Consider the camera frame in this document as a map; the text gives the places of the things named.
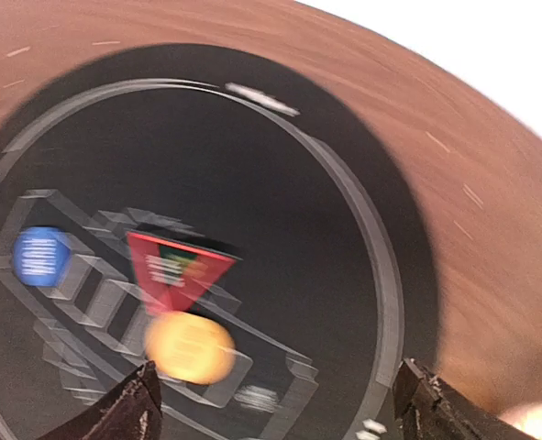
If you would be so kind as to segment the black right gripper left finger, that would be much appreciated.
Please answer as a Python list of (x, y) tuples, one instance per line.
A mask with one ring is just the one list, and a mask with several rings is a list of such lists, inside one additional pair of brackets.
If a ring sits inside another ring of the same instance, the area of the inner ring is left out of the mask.
[(99, 401), (40, 440), (159, 440), (160, 380), (150, 361), (135, 369)]

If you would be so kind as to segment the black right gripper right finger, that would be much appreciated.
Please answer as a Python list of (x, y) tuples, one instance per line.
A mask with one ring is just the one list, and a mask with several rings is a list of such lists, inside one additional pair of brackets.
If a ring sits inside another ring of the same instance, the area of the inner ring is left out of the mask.
[(393, 383), (403, 439), (509, 440), (530, 436), (479, 408), (426, 366), (405, 358)]

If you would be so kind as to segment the yellow big blind button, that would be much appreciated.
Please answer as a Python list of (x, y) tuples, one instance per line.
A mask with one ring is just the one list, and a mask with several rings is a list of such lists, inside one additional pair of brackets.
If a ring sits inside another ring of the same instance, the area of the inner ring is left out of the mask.
[(236, 358), (233, 339), (222, 325), (186, 312), (155, 318), (146, 331), (145, 348), (161, 373), (198, 385), (223, 380)]

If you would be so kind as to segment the blue small blind button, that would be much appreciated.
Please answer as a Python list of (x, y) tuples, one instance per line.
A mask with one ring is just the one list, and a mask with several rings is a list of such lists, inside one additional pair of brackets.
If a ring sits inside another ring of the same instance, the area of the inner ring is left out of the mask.
[(51, 226), (32, 226), (18, 235), (12, 254), (13, 270), (27, 286), (51, 288), (61, 282), (71, 258), (67, 234)]

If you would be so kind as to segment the red triangular all-in marker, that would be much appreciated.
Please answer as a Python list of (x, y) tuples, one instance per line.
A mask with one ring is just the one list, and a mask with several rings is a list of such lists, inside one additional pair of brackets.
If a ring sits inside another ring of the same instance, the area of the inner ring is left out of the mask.
[(218, 240), (162, 228), (132, 229), (126, 239), (147, 313), (186, 312), (239, 261)]

